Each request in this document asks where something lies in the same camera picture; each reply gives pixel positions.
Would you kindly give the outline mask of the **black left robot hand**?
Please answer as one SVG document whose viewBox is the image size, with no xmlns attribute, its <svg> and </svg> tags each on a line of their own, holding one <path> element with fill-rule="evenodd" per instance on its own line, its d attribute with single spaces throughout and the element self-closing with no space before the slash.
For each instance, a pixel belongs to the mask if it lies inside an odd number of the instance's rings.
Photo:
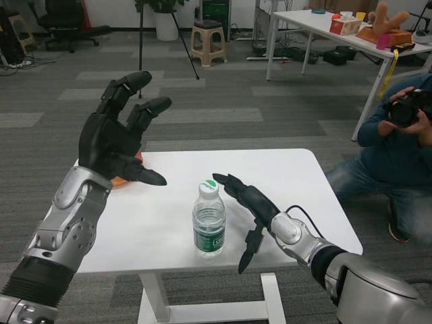
<svg viewBox="0 0 432 324">
<path fill-rule="evenodd" d="M 89 115 L 82 129 L 78 144 L 79 166 L 109 180 L 119 177 L 154 186 L 167 184 L 162 175 L 145 168 L 136 154 L 152 120 L 171 106 L 171 99 L 159 97 L 135 105 L 126 125 L 118 120 L 129 98 L 148 85 L 152 78 L 148 71 L 137 71 L 110 81 L 97 110 Z"/>
</svg>

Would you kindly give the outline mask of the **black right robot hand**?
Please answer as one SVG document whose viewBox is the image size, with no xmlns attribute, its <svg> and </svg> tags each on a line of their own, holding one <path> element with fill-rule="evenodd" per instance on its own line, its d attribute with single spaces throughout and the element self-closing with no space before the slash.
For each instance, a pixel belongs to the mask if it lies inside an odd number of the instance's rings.
<svg viewBox="0 0 432 324">
<path fill-rule="evenodd" d="M 276 205 L 271 202 L 259 189 L 254 186 L 245 185 L 237 177 L 227 174 L 213 173 L 213 179 L 224 187 L 225 192 L 248 209 L 254 216 L 256 227 L 249 230 L 245 238 L 246 250 L 240 258 L 238 273 L 242 274 L 249 266 L 253 256 L 261 247 L 266 228 L 271 231 L 273 218 L 280 213 Z"/>
</svg>

